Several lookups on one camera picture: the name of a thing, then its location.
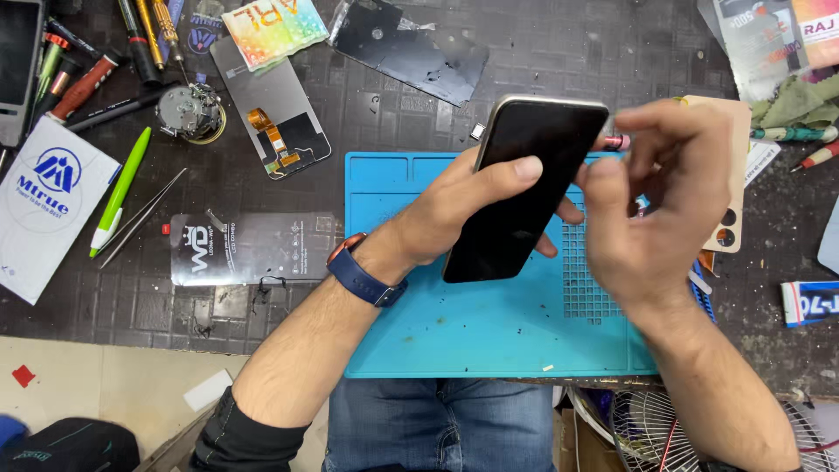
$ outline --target black phone screen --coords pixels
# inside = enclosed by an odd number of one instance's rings
[[[0,102],[23,105],[38,32],[37,3],[0,1]]]
[[[535,155],[542,176],[515,197],[469,217],[446,260],[450,283],[515,277],[556,211],[608,117],[596,103],[512,99],[487,131],[479,169]]]

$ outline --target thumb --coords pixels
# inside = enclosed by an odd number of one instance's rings
[[[619,250],[627,241],[629,182],[626,166],[613,157],[589,165],[586,173],[586,240],[589,254]]]
[[[481,208],[529,189],[542,175],[542,161],[529,155],[498,162],[481,169],[458,184],[458,197],[467,216]]]

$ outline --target jeans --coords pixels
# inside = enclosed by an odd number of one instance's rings
[[[341,379],[323,472],[401,464],[451,472],[555,471],[550,385],[475,379]]]

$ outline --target left hand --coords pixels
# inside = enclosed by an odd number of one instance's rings
[[[370,234],[359,251],[384,252],[381,255],[407,274],[414,266],[430,264],[449,250],[472,214],[529,189],[542,175],[542,162],[535,156],[499,162],[473,174],[477,154],[478,147],[474,147],[458,155],[413,203]],[[567,197],[563,197],[556,214],[568,223],[583,221],[582,212]],[[551,258],[557,254],[544,234],[536,250]]]

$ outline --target black bag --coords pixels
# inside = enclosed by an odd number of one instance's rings
[[[65,418],[0,449],[0,471],[131,472],[140,464],[137,440],[126,428]]]

